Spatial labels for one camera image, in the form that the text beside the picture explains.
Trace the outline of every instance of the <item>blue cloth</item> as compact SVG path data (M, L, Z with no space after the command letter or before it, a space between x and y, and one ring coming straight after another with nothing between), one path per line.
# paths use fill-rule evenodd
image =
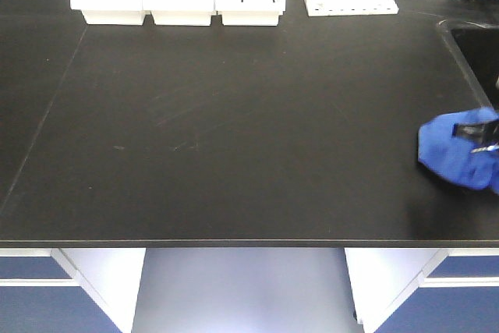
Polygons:
M440 115L419 128L419 162L456 185L481 190L490 187L499 194L499 154L484 151L471 140L452 136L454 124L473 124L499 119L492 108Z

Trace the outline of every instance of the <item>cabinet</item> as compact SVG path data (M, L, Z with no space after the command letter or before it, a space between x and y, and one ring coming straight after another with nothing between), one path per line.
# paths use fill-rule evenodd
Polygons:
M0 331L131 332L144 254L0 250Z
M499 250L0 250L0 307L26 333L495 333Z
M356 316L366 333L498 331L498 249L345 253Z

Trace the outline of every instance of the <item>cabinet door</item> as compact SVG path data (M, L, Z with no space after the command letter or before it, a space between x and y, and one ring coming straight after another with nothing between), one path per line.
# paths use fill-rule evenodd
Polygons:
M77 286L0 287L0 331L9 333L120 333Z
M376 333L497 333L499 288L419 288Z

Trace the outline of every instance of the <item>drawer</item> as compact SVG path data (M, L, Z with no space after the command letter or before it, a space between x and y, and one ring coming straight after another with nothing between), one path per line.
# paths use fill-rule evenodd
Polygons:
M376 333L497 333L499 287L419 288Z
M78 286L0 287L0 331L120 333Z
M428 278L499 277L499 256L449 256Z
M69 280L65 263L52 249L0 250L0 280Z
M70 279L53 257L0 257L0 278Z

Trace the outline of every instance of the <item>black epoxy countertop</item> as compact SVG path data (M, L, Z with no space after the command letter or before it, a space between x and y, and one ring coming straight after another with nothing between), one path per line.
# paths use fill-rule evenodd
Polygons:
M499 197L416 162L480 106L437 24L468 0L278 27L86 26L0 2L0 246L499 246Z

